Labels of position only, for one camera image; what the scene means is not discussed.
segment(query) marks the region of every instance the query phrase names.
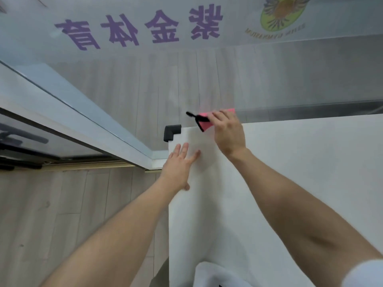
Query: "white metal frame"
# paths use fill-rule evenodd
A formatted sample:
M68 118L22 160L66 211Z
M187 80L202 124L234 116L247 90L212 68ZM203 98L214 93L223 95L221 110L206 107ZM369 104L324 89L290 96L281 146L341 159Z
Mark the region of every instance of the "white metal frame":
M0 107L146 169L161 169L166 161L161 155L167 151L142 153L3 64Z

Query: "green and orange emblem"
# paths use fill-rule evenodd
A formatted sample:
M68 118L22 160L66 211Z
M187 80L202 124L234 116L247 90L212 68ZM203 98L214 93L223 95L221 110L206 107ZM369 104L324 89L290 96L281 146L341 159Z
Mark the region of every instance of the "green and orange emblem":
M261 25L267 31L279 31L293 24L310 0L266 0Z

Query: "black corner protector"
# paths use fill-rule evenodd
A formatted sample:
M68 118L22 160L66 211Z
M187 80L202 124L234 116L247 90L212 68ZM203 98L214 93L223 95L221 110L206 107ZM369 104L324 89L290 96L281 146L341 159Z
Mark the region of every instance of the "black corner protector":
M173 141L173 136L175 134L181 134L181 125L168 125L168 126L165 126L164 141L165 142Z

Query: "white sleeve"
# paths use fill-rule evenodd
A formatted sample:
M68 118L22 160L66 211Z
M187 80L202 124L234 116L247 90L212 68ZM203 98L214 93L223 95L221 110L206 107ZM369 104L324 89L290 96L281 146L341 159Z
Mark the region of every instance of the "white sleeve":
M342 282L342 287L378 286L383 286L383 260L371 260L357 265Z

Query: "person's right arm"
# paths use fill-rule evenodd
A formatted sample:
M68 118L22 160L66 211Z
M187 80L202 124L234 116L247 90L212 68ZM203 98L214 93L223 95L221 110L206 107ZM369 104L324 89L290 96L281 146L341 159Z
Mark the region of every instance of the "person's right arm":
M215 141L245 179L261 212L317 287L339 287L356 265L383 256L350 224L246 148L243 127L226 110L208 118Z

